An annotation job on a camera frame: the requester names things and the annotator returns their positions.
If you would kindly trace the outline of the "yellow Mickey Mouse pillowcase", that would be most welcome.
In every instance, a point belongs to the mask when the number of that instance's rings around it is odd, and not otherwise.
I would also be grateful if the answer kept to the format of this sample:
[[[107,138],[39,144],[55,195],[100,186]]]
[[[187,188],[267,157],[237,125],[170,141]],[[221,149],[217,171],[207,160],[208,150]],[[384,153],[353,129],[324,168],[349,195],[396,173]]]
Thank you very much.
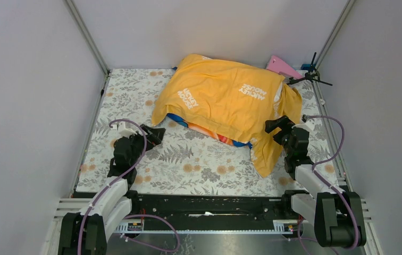
[[[251,161],[262,177],[271,174],[282,153],[265,122],[301,118],[303,99],[282,75],[239,62],[190,54],[155,102],[151,122],[176,116],[188,128],[218,139],[250,146]]]

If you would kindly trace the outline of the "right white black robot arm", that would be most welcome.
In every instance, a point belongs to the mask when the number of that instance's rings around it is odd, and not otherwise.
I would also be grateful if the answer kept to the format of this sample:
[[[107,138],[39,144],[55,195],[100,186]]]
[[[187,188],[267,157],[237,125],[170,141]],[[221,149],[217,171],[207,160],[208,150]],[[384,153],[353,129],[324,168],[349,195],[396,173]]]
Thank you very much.
[[[266,133],[279,129],[273,140],[285,152],[285,171],[305,188],[285,192],[280,210],[285,218],[299,215],[311,223],[322,247],[362,247],[366,244],[366,230],[360,196],[328,181],[317,170],[322,162],[315,163],[308,155],[315,118],[315,115],[303,115],[300,124],[286,115],[265,121]]]

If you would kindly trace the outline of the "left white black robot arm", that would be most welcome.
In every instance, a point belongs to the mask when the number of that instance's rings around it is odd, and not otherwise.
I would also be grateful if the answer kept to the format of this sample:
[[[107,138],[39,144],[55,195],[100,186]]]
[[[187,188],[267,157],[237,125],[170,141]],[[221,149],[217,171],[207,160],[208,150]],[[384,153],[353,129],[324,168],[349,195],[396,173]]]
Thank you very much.
[[[121,138],[113,145],[105,184],[86,206],[63,217],[57,254],[106,254],[120,221],[140,213],[136,192],[131,198],[127,193],[136,179],[136,166],[147,151],[162,143],[166,129],[142,124],[134,131],[126,128],[125,120],[118,123]]]

